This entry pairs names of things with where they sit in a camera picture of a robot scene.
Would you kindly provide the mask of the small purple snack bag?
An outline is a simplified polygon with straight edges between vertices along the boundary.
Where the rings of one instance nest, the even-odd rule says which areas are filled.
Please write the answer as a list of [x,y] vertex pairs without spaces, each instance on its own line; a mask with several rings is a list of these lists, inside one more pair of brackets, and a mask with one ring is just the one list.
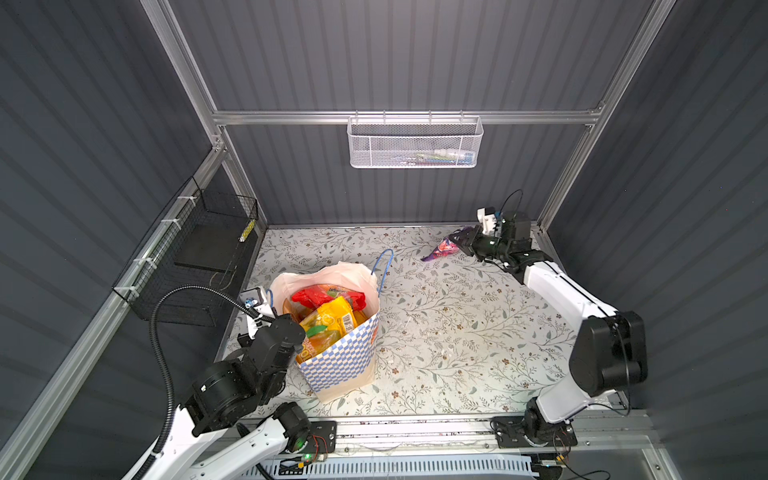
[[460,248],[450,239],[449,236],[444,237],[441,242],[426,256],[421,258],[422,262],[430,262],[447,256],[451,256],[460,252]]

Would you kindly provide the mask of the red snack bag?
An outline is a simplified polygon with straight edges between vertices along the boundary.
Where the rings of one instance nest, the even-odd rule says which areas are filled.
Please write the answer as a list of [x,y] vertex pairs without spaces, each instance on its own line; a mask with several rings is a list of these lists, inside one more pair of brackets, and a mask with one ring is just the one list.
[[321,305],[339,297],[343,297],[353,311],[362,311],[366,308],[364,293],[333,284],[315,284],[301,289],[291,296],[291,301],[310,310],[316,310]]

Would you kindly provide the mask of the blue checkered paper bag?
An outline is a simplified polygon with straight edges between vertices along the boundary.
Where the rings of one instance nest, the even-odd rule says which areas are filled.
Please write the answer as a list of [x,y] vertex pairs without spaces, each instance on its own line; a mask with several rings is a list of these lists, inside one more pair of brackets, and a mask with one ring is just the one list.
[[384,281],[360,263],[316,273],[283,273],[270,286],[274,306],[306,334],[298,369],[319,401],[330,402],[374,382]]

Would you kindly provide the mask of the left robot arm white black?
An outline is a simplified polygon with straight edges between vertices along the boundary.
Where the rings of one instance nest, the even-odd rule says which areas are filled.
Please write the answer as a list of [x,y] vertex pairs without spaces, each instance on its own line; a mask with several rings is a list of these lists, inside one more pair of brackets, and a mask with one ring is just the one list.
[[124,477],[234,479],[264,460],[301,451],[311,422],[296,403],[288,402],[235,443],[200,457],[243,417],[277,396],[304,340],[303,328],[288,315],[258,328],[241,356],[212,364],[192,384],[186,400],[171,402],[171,417],[157,440]]

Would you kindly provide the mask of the yellow snack bag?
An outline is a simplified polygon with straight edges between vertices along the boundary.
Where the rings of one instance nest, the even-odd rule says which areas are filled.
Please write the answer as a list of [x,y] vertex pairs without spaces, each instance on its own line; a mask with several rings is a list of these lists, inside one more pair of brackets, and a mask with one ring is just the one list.
[[343,297],[321,305],[300,322],[305,340],[297,362],[301,364],[318,356],[367,320],[363,311],[353,311]]

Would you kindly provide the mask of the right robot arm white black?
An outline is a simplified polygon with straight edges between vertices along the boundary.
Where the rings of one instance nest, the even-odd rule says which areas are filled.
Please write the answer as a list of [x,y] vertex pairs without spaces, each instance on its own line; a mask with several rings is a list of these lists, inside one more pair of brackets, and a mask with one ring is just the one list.
[[572,419],[599,406],[606,393],[628,393],[648,377],[645,325],[572,280],[546,252],[534,248],[530,222],[519,213],[479,212],[477,225],[451,233],[463,254],[512,275],[554,307],[576,333],[567,374],[529,400],[515,426],[494,427],[499,436],[524,439],[533,447],[572,446]]

